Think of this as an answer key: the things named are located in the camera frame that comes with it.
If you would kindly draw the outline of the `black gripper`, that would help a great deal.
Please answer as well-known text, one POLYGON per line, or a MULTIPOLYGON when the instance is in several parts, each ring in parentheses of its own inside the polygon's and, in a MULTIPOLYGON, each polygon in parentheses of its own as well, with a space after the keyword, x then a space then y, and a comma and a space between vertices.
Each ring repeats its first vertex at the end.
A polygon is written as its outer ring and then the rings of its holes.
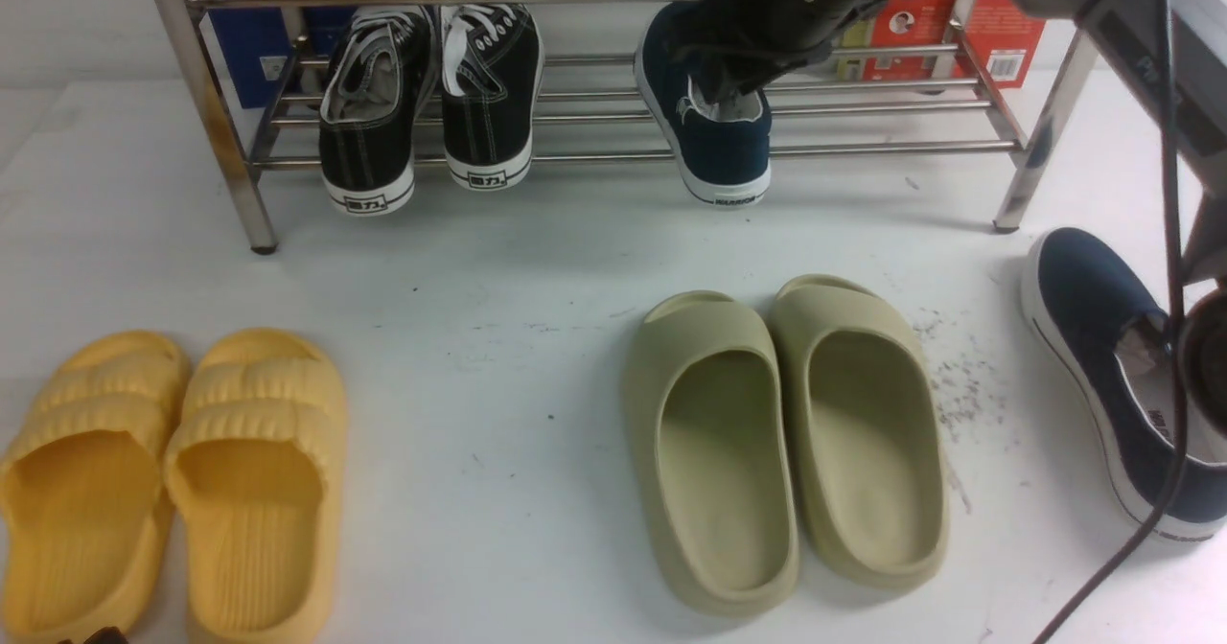
POLYGON ((823 63, 847 28, 887 1, 701 0, 672 20, 671 59, 707 103, 721 103, 823 63))

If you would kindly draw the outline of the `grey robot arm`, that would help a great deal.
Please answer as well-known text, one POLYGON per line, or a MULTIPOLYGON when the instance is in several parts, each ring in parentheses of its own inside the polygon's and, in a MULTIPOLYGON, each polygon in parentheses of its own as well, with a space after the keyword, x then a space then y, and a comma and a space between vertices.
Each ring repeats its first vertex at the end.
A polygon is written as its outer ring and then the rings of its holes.
MULTIPOLYGON (((706 101, 750 93, 828 56, 872 0, 701 0, 665 25, 667 58, 693 67, 706 101)), ((1225 5, 1218 0, 1009 0, 1074 21, 1164 136, 1204 197, 1180 261, 1188 285, 1225 278, 1225 5)))

